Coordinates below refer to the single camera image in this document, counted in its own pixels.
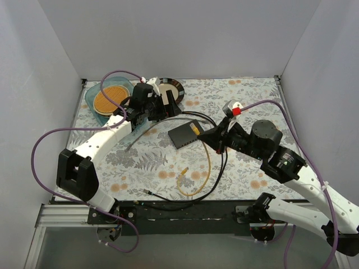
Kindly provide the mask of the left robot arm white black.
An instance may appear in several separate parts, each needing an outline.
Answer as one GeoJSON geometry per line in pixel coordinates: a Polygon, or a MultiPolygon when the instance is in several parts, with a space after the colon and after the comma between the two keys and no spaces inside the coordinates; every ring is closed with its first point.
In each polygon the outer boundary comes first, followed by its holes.
{"type": "Polygon", "coordinates": [[[119,210],[114,206],[116,199],[100,186],[96,168],[120,140],[146,120],[159,122],[181,114],[172,91],[165,94],[166,103],[156,83],[139,82],[128,100],[110,116],[103,130],[75,149],[64,149],[59,154],[56,185],[100,209],[100,217],[107,224],[119,219],[119,210]]]}

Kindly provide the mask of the black network switch box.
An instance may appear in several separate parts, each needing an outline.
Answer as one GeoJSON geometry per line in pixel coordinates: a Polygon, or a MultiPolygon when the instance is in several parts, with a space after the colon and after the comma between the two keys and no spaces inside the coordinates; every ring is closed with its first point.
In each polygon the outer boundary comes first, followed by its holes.
{"type": "Polygon", "coordinates": [[[192,130],[191,124],[195,125],[200,133],[204,131],[199,121],[196,119],[168,131],[168,136],[177,150],[197,140],[197,135],[192,130]]]}

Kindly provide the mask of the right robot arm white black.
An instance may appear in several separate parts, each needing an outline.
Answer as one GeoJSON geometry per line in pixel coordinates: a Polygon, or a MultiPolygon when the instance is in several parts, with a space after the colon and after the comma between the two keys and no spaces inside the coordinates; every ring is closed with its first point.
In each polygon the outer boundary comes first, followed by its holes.
{"type": "Polygon", "coordinates": [[[354,257],[358,254],[358,206],[345,199],[319,177],[305,159],[280,145],[282,132],[269,120],[258,120],[246,133],[228,118],[201,134],[198,139],[221,154],[231,148],[262,162],[260,169],[270,178],[284,184],[307,199],[315,210],[309,210],[262,193],[241,216],[253,222],[280,220],[302,227],[325,239],[337,251],[354,257]]]}

